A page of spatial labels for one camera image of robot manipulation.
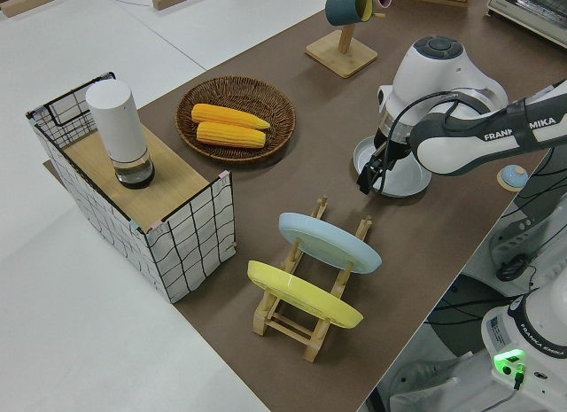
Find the green indicator light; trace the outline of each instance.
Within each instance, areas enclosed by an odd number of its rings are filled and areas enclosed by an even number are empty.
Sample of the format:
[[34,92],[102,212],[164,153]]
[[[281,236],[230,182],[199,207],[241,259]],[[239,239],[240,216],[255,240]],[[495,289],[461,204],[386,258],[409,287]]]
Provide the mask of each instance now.
[[[498,353],[494,355],[494,367],[499,370],[499,372],[504,373],[504,368],[510,363],[518,361],[520,358],[524,357],[524,350],[515,348],[504,353]],[[524,366],[519,364],[517,368],[518,372],[524,372]]]

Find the light blue plate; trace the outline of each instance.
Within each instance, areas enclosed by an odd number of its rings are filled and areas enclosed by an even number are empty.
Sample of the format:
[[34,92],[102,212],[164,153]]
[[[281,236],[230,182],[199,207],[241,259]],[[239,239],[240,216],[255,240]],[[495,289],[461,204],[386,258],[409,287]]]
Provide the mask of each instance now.
[[350,262],[354,273],[372,273],[382,264],[380,255],[355,235],[314,217],[283,213],[279,229],[290,243],[335,268],[345,269]]

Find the wicker basket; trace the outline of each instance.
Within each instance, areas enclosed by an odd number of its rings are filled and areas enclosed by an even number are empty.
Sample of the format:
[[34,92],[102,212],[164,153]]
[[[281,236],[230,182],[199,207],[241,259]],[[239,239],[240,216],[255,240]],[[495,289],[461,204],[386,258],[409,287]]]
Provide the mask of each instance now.
[[[197,140],[197,124],[191,119],[195,104],[227,106],[252,113],[270,123],[261,149],[203,144]],[[260,80],[242,76],[213,78],[191,89],[177,106],[175,125],[181,138],[197,152],[226,163],[253,163],[280,151],[295,129],[295,110],[279,90]]]

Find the brown table mat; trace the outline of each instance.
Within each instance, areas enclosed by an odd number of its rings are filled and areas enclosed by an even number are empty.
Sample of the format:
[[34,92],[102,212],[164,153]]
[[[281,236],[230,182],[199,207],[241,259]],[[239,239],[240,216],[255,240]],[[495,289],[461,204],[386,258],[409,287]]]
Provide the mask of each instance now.
[[[392,83],[418,38],[447,35],[463,42],[510,100],[565,77],[564,49],[485,16],[486,2],[454,8],[394,0],[387,18],[354,30],[354,38],[378,58],[346,80],[305,54],[307,45],[333,30],[320,12],[140,110],[148,128],[212,180],[226,166],[190,149],[175,129],[184,93],[210,78],[245,75],[277,87],[296,108],[296,133],[279,162],[228,167],[234,176],[237,255],[175,304],[271,410],[355,411],[513,198],[496,182],[499,169],[511,162],[534,168],[542,157],[538,152],[500,160],[460,177],[434,175],[427,191],[412,198],[358,191],[354,147],[376,133],[378,86]],[[332,327],[312,364],[295,340],[271,329],[264,338],[252,333],[262,291],[246,277],[246,263],[279,266],[289,249],[278,232],[279,214],[309,214],[322,194],[329,196],[325,220],[342,229],[354,232],[361,218],[372,216],[367,241],[384,264],[374,274],[351,276],[343,299],[364,320],[353,330]],[[336,272],[306,257],[297,275],[330,288]]]

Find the corn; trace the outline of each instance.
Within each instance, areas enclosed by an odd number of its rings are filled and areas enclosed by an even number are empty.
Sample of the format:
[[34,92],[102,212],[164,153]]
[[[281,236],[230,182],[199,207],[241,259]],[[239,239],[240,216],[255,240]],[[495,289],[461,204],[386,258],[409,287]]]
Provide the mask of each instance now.
[[204,121],[197,127],[197,140],[204,144],[259,149],[266,144],[266,134],[252,128]]
[[246,128],[255,128],[257,130],[269,128],[269,122],[264,121],[256,115],[225,106],[209,104],[195,104],[191,110],[191,119],[196,123],[212,121]]

